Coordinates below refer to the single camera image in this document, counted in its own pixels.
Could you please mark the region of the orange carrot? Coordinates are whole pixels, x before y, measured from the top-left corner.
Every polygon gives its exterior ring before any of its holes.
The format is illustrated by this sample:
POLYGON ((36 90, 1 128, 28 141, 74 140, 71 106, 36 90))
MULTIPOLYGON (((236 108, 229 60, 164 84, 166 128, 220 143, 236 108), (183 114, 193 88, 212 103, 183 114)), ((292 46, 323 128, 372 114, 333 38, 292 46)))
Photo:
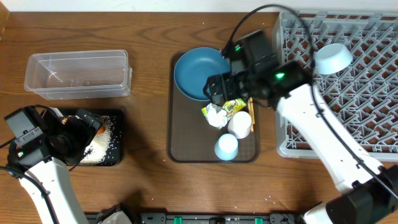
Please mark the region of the orange carrot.
POLYGON ((105 125, 102 125, 99 130, 97 130, 96 135, 103 134, 106 131, 105 125))

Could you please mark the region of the white plastic cup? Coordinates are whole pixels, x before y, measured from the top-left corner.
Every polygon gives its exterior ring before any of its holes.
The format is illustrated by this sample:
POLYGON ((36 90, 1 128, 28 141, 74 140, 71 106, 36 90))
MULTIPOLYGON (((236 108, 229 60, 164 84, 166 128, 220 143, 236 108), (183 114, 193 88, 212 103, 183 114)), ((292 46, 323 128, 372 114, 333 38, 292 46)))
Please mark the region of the white plastic cup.
POLYGON ((246 138, 251 132, 252 118, 248 112, 237 112, 228 123, 228 132, 237 139, 246 138))

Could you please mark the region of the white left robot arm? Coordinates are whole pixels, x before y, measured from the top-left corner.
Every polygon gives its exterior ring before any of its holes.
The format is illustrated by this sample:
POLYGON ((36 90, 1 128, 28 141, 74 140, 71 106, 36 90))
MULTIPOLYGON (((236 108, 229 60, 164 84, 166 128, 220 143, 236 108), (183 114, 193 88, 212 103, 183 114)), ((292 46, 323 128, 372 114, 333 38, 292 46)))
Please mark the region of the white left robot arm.
POLYGON ((14 138, 3 170, 19 180, 42 223, 87 223, 68 166, 80 163, 103 120, 84 109, 64 115, 44 105, 19 108, 4 120, 14 138))

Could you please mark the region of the dark blue plate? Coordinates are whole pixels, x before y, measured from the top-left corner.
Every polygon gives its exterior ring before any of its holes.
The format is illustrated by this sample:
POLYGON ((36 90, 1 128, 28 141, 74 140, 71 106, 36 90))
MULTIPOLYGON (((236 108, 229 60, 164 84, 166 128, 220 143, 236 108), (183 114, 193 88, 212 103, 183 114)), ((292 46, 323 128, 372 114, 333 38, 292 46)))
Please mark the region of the dark blue plate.
POLYGON ((188 98, 210 101, 203 93, 208 77, 231 71, 231 65, 218 49, 198 47, 185 52, 174 68, 174 82, 188 98))

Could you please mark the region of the pile of white rice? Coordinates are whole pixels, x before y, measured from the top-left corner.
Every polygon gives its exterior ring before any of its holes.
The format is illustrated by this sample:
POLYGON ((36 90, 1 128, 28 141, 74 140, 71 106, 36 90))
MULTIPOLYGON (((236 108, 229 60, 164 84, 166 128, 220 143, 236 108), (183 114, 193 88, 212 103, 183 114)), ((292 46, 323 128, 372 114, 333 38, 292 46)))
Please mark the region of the pile of white rice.
POLYGON ((86 147, 81 166, 114 166, 121 155, 121 130, 117 126, 119 117, 102 116, 106 131, 96 135, 86 147))

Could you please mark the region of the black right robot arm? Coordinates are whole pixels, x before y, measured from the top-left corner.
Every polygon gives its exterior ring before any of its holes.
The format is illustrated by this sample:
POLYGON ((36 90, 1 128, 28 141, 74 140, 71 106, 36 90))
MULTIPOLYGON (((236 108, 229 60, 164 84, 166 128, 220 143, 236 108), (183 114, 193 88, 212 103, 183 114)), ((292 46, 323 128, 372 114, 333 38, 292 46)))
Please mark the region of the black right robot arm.
POLYGON ((221 54, 229 69, 208 78, 204 94, 213 103, 267 100, 305 138, 340 193, 306 211, 299 223, 377 223, 397 210, 397 167, 384 167, 353 139, 312 76, 296 61, 280 64, 263 31, 227 41, 221 54))

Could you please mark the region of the light blue bowl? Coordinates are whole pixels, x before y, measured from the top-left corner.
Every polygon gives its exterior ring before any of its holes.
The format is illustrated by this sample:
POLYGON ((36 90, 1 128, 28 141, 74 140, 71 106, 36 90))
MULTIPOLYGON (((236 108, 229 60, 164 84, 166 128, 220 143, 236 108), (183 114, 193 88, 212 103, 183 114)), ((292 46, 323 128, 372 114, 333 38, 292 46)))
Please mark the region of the light blue bowl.
POLYGON ((326 45, 315 54, 315 65, 320 75, 342 71, 352 61, 353 55, 344 44, 340 43, 326 45))

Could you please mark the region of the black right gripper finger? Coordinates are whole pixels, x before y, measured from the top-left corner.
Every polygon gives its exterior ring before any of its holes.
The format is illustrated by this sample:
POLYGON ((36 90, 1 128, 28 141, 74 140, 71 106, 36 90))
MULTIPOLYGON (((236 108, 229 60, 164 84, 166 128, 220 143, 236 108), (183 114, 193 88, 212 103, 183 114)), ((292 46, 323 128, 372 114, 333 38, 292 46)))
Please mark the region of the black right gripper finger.
POLYGON ((203 87, 203 94, 213 103, 220 104, 223 100, 223 86, 221 82, 221 75, 214 75, 207 78, 205 86, 203 87))
POLYGON ((246 75, 224 76, 224 96, 226 100, 235 100, 238 98, 246 99, 249 93, 245 84, 246 75))

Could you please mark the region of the light blue plastic cup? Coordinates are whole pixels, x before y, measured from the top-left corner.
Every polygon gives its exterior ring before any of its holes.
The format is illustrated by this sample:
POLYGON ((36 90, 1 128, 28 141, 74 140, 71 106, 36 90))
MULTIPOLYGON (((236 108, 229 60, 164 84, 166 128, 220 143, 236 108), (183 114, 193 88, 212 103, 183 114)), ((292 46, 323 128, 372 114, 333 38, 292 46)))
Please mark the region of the light blue plastic cup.
POLYGON ((215 154, 223 161, 230 161, 238 154, 238 139, 232 134, 222 135, 215 144, 215 154))

